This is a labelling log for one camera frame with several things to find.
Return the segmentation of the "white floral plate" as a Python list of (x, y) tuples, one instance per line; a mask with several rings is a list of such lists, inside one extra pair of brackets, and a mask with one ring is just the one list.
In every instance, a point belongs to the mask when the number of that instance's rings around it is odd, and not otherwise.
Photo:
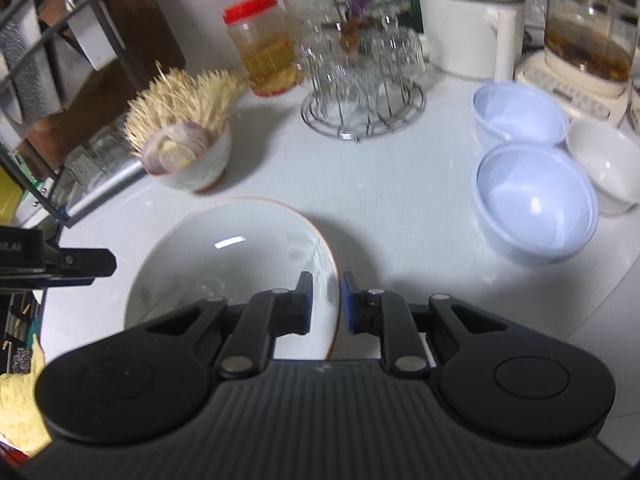
[(340, 326), (337, 264), (326, 239), (300, 212), (268, 198), (228, 198), (186, 217), (155, 244), (132, 282), (124, 325), (201, 299), (245, 304), (256, 292), (293, 288), (304, 271), (314, 279), (310, 330), (280, 337), (280, 359), (331, 355)]

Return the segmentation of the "pale blue plastic bowl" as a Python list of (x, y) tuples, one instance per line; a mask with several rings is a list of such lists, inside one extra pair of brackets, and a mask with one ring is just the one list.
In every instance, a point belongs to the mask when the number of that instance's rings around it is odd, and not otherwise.
[(477, 221), (487, 244), (521, 266), (574, 256), (592, 240), (599, 202), (585, 171), (552, 146), (510, 142), (472, 170)]
[(557, 146), (566, 138), (564, 110), (548, 94), (527, 84), (488, 82), (473, 92), (470, 104), (482, 148), (508, 142)]

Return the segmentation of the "white ceramic bowl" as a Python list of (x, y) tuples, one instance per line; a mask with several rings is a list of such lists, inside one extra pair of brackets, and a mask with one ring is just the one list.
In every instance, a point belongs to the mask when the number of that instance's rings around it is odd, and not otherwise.
[(639, 142), (605, 122), (575, 119), (565, 145), (597, 191), (600, 213), (618, 216), (639, 203)]

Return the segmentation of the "drinking glass middle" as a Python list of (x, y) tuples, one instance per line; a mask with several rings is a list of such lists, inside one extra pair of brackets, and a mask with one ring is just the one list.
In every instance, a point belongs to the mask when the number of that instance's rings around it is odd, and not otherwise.
[(84, 152), (69, 154), (66, 158), (65, 166), (86, 193), (92, 191), (101, 174), (100, 168)]

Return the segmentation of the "drinking glass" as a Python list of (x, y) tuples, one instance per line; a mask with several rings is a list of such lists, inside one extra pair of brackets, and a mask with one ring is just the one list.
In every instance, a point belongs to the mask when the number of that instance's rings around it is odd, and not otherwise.
[(96, 166), (93, 179), (115, 177), (136, 161), (118, 125), (102, 128), (85, 143), (85, 149)]
[(65, 166), (86, 193), (92, 191), (101, 174), (100, 168), (84, 152), (69, 154), (66, 158)]

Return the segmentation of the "drinking glass right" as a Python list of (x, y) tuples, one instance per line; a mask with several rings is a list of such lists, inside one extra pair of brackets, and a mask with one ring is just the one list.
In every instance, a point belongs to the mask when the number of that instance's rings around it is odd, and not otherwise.
[(96, 166), (93, 179), (115, 177), (136, 161), (118, 125), (102, 128), (85, 143), (85, 149)]

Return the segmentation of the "yellow dish cloth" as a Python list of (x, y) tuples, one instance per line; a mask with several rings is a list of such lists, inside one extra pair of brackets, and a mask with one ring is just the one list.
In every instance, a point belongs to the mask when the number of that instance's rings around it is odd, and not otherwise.
[(32, 357), (27, 374), (2, 374), (0, 378), (1, 437), (28, 457), (50, 442), (35, 399), (37, 380), (46, 366), (37, 337), (32, 338)]

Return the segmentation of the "black dish rack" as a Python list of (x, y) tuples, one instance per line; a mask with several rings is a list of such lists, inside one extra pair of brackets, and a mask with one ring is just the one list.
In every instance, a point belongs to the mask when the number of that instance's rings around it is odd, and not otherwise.
[[(107, 17), (104, 1), (106, 0), (78, 0), (73, 10), (65, 12), (47, 28), (40, 27), (38, 12), (32, 0), (12, 0), (6, 10), (1, 12), (1, 93), (9, 96), (10, 101), (16, 105), (27, 105), (21, 110), (18, 122), (9, 114), (1, 114), (1, 162), (6, 165), (9, 175), (63, 226), (70, 224), (73, 218), (55, 206), (49, 196), (42, 194), (27, 179), (20, 167), (14, 164), (11, 154), (27, 142), (29, 129), (37, 119), (64, 110), (50, 69), (46, 45), (58, 36), (58, 32), (72, 18), (85, 9), (89, 9), (96, 19), (130, 84), (138, 91), (143, 89), (142, 77), (146, 71), (132, 51), (120, 41), (116, 27)], [(25, 102), (20, 99), (21, 90), (29, 95)]]

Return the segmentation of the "bowl with onion and mushrooms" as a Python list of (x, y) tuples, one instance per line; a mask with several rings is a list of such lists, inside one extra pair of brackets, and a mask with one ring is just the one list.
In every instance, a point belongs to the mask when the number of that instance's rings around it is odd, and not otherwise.
[(199, 193), (220, 179), (231, 150), (227, 124), (211, 132), (196, 122), (178, 122), (161, 128), (143, 143), (140, 162), (160, 185)]

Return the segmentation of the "wooden cutting board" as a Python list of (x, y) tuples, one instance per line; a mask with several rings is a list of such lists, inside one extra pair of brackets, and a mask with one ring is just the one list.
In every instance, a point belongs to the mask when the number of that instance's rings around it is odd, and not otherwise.
[(20, 147), (30, 162), (38, 153), (58, 168), (79, 144), (128, 110), (128, 102), (146, 88), (159, 67), (183, 68), (184, 55), (156, 0), (107, 0), (127, 67), (119, 60), (93, 73), (67, 110), (38, 120)]

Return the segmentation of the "red lid glass jar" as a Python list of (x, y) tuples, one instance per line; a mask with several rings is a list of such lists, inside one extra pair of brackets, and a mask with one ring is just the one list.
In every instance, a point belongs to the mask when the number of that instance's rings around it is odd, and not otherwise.
[(222, 20), (256, 96), (277, 96), (298, 84), (291, 24), (278, 0), (233, 3)]

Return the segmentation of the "white electric cooking pot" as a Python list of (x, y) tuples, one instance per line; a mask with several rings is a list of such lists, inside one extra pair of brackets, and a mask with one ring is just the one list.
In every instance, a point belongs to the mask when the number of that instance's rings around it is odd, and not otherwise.
[(474, 80), (510, 80), (522, 54), (526, 0), (420, 0), (430, 61)]

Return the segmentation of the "glass health kettle with base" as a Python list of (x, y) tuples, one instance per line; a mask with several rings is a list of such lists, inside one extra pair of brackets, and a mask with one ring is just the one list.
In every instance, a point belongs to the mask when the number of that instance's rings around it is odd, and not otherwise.
[(639, 37), (639, 0), (547, 0), (544, 48), (515, 72), (571, 118), (619, 126)]

